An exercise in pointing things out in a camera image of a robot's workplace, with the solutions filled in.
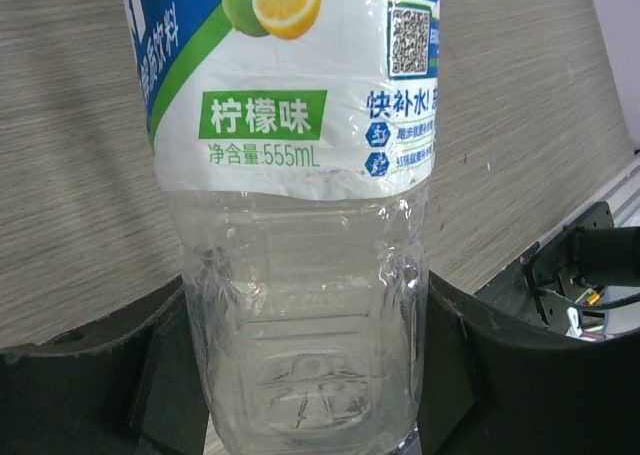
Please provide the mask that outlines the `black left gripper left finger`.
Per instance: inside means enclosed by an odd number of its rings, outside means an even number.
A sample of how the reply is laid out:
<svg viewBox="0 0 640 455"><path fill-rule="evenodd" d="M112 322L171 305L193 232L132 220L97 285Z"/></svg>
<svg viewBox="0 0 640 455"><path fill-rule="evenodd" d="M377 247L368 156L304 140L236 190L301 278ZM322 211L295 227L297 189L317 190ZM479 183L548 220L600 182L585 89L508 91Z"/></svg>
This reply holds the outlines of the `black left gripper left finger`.
<svg viewBox="0 0 640 455"><path fill-rule="evenodd" d="M4 454L201 454L208 422L179 278L1 351Z"/></svg>

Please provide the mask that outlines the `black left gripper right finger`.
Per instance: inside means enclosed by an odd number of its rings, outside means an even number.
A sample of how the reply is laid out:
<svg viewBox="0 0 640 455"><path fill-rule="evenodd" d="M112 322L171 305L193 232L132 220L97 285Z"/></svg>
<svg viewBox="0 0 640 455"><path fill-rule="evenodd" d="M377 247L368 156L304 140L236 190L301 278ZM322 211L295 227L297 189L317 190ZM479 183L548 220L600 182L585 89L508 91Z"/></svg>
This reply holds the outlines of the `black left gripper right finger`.
<svg viewBox="0 0 640 455"><path fill-rule="evenodd" d="M425 454L636 454L639 334L588 342L429 277Z"/></svg>

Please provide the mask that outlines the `clear bottle blue white label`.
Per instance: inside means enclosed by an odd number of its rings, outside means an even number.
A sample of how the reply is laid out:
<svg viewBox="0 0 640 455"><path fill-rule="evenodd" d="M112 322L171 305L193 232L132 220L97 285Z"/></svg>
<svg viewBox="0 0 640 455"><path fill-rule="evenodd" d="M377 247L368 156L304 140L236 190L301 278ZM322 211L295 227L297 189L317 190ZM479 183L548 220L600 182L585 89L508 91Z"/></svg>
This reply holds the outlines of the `clear bottle blue white label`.
<svg viewBox="0 0 640 455"><path fill-rule="evenodd" d="M123 0L232 454L389 454L423 379L440 0Z"/></svg>

